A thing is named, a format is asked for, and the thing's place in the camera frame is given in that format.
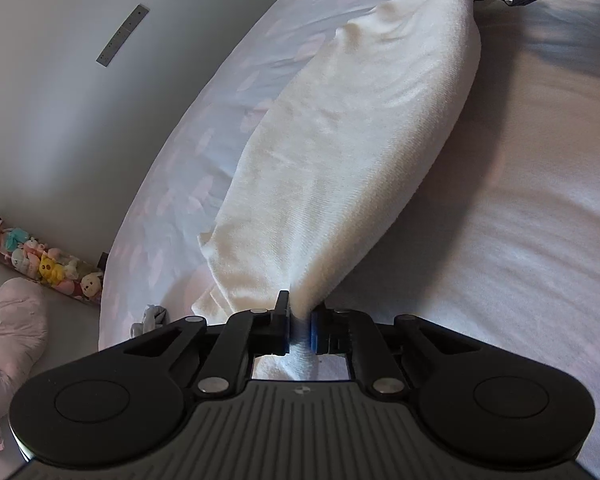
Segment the cream white sweater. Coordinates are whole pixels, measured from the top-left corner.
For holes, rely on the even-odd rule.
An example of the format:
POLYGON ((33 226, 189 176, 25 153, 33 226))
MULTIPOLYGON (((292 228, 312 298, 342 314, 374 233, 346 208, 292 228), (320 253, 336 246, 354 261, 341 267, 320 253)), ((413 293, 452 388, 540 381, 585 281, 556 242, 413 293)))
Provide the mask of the cream white sweater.
POLYGON ((314 380, 309 317, 388 231, 460 117, 480 60, 474 0, 391 0, 339 27, 240 156, 199 246, 200 313, 272 307, 288 292, 289 356, 262 379, 314 380))

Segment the grey garment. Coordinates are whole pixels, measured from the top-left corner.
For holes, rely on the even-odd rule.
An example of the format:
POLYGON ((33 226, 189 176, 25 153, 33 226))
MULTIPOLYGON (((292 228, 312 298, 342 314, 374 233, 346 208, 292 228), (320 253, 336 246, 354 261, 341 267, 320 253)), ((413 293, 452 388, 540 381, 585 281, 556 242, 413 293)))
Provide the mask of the grey garment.
POLYGON ((150 304, 144 311, 140 322, 131 325, 130 335, 132 338, 142 336, 165 326, 168 322, 168 311, 156 304, 150 304))

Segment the polka dot bed sheet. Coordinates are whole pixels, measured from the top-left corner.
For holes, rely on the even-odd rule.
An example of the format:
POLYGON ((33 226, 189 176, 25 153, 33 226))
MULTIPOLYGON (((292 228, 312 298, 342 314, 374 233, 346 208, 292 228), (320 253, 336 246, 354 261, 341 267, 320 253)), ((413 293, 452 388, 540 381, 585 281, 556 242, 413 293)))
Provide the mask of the polka dot bed sheet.
MULTIPOLYGON (((211 278, 197 237, 279 92, 351 18, 388 0, 277 0, 186 110, 109 257, 99 343, 147 306, 189 314, 211 278)), ((417 193, 328 297, 413 313, 576 376, 596 405, 580 461, 600 478, 600 0, 476 10, 480 66, 417 193)))

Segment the pink rolled duvet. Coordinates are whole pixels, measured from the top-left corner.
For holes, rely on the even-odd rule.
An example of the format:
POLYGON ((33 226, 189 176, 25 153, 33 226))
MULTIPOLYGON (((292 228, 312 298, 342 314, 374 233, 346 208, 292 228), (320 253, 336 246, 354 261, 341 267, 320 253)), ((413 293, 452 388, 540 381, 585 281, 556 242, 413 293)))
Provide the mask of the pink rolled duvet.
MULTIPOLYGON (((0 287, 0 419, 42 356, 48 337, 43 289, 25 278, 0 287)), ((0 425, 0 451, 4 440, 0 425)))

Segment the plush toy hanging organizer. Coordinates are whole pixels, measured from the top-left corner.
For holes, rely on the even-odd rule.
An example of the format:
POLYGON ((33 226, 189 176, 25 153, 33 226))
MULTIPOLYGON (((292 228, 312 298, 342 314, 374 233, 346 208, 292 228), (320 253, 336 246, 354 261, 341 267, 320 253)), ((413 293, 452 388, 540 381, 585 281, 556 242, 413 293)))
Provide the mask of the plush toy hanging organizer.
POLYGON ((73 299, 98 306, 102 300, 104 271, 60 248, 48 246, 3 219, 0 263, 73 299))

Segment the black wall socket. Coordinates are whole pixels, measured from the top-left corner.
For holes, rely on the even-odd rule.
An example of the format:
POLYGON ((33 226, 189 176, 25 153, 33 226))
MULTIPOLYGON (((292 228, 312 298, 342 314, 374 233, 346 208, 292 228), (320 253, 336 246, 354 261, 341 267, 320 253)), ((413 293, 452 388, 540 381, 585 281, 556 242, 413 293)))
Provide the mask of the black wall socket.
POLYGON ((107 266, 107 262, 108 262, 108 257, 109 257, 108 252, 102 252, 100 254, 100 257, 99 257, 98 263, 97 263, 97 267, 99 268, 99 270, 101 270, 101 271, 105 271, 106 270, 106 266, 107 266))

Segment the grey wall switch panel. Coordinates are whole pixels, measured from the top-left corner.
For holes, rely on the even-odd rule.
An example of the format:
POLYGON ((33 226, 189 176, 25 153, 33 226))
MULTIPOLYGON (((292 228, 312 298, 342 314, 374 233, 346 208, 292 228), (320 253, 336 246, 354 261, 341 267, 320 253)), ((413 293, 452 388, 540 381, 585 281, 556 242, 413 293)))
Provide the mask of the grey wall switch panel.
POLYGON ((105 47, 102 48, 96 62, 107 67, 148 13, 149 9, 139 4, 111 36, 105 47))

